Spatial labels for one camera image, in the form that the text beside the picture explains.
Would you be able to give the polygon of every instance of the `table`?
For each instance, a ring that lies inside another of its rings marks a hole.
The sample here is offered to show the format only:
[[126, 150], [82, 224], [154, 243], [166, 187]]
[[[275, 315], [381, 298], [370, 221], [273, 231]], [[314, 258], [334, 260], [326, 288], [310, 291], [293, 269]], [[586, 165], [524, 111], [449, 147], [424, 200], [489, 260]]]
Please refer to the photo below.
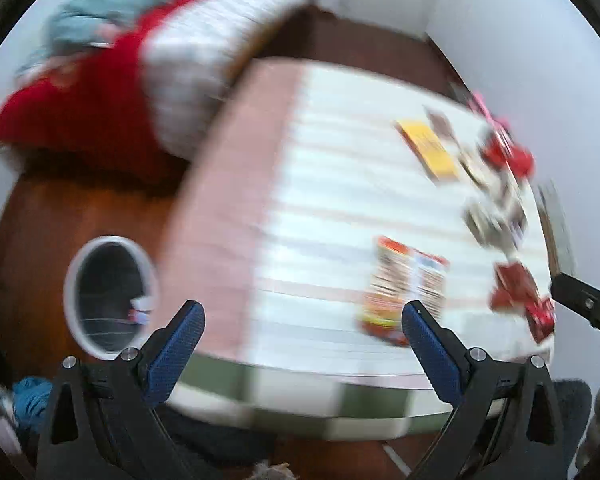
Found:
[[[437, 185], [395, 128], [448, 117], [475, 144], [467, 108], [384, 76], [318, 62], [254, 62], [214, 123], [176, 201], [158, 261], [164, 326], [188, 299], [205, 334], [169, 403], [195, 418], [326, 439], [382, 439], [439, 429], [451, 407], [413, 351], [361, 332], [356, 317], [375, 240], [450, 261], [441, 324], [493, 358], [549, 361], [526, 320], [488, 308], [496, 249], [462, 220], [480, 191], [463, 172]], [[548, 258], [530, 189], [520, 260], [540, 293]]]

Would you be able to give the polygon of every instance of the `black device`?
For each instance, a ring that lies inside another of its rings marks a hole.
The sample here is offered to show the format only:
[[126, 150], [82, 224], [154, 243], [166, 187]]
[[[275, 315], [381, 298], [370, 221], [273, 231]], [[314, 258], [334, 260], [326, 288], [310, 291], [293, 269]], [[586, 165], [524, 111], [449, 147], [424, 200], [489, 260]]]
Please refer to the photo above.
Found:
[[[552, 295], [600, 329], [600, 291], [562, 274]], [[438, 397], [454, 407], [411, 477], [566, 478], [562, 422], [544, 359], [500, 362], [467, 349], [419, 301], [405, 305], [402, 328]], [[193, 478], [153, 407], [167, 399], [203, 329], [202, 306], [187, 301], [142, 349], [126, 349], [106, 364], [65, 359], [46, 411], [36, 478]], [[494, 402], [499, 413], [490, 417]], [[600, 466], [600, 457], [591, 465]]]

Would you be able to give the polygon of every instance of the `blue textured pad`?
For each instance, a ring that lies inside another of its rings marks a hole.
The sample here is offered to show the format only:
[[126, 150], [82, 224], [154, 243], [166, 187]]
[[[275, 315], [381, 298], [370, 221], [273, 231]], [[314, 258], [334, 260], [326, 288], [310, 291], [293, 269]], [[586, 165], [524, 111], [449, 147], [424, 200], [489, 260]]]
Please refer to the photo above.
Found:
[[438, 398], [455, 408], [462, 399], [460, 371], [411, 303], [402, 310], [402, 331], [409, 339]]
[[145, 402], [154, 407], [167, 400], [205, 329], [205, 311], [195, 303], [147, 370]]

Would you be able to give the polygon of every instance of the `yellow package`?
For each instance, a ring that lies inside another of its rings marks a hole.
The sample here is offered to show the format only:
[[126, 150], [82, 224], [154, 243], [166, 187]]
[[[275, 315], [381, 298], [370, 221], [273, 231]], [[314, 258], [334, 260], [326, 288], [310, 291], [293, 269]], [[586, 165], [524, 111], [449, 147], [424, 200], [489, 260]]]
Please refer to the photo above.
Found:
[[438, 180], [458, 178], [454, 160], [431, 128], [419, 121], [398, 121], [398, 127], [430, 176]]

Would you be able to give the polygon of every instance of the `red blanket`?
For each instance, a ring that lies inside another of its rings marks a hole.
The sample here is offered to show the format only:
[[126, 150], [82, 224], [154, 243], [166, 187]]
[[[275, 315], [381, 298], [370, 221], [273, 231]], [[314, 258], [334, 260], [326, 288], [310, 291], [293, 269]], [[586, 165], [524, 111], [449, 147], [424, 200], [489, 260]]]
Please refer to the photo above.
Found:
[[152, 10], [112, 48], [76, 62], [70, 76], [49, 74], [11, 95], [0, 111], [0, 143], [75, 152], [90, 166], [148, 182], [168, 176], [170, 156], [153, 134], [139, 52], [151, 30], [192, 1]]

